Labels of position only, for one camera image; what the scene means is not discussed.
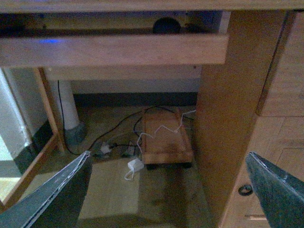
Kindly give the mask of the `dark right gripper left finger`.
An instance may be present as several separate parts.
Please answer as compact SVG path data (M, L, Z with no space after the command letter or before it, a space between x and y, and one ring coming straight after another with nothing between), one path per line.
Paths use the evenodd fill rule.
M91 153L85 151L0 215L2 228L74 228L88 191Z

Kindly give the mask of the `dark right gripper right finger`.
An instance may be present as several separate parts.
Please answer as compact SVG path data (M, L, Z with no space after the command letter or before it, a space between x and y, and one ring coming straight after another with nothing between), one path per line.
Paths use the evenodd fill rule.
M255 152L246 157L253 191L272 228L304 226L304 182Z

